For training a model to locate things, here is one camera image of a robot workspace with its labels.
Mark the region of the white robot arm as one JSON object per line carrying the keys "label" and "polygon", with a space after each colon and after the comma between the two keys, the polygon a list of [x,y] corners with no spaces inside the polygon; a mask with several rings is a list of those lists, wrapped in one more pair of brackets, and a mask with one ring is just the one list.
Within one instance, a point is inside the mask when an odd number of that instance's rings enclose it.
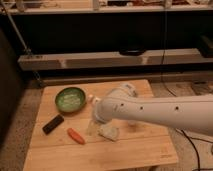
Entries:
{"label": "white robot arm", "polygon": [[123,83],[98,100],[92,120],[144,121],[213,136],[213,95],[142,98],[131,83]]}

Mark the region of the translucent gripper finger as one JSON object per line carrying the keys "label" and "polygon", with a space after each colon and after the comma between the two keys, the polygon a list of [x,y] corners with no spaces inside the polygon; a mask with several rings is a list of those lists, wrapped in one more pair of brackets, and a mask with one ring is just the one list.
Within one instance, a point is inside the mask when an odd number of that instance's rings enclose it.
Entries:
{"label": "translucent gripper finger", "polygon": [[97,132],[97,124],[95,121],[91,120],[88,124],[87,134],[92,136]]}

